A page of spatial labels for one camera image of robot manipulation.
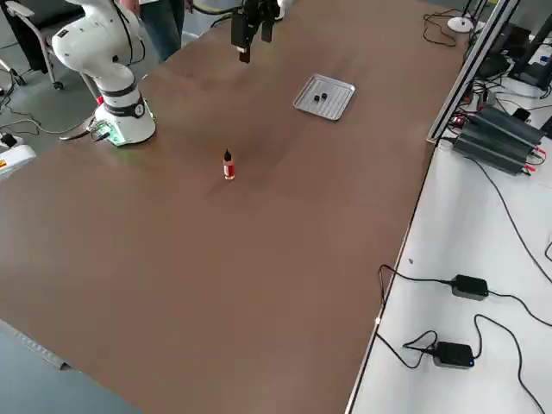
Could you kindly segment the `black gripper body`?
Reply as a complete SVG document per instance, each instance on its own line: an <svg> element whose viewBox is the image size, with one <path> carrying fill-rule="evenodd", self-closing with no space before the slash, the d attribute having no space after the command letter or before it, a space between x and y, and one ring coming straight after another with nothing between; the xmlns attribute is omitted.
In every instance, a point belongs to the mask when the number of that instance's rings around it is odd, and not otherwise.
<svg viewBox="0 0 552 414"><path fill-rule="evenodd" d="M277 0L246 0L242 12L248 17L278 17L279 3Z"/></svg>

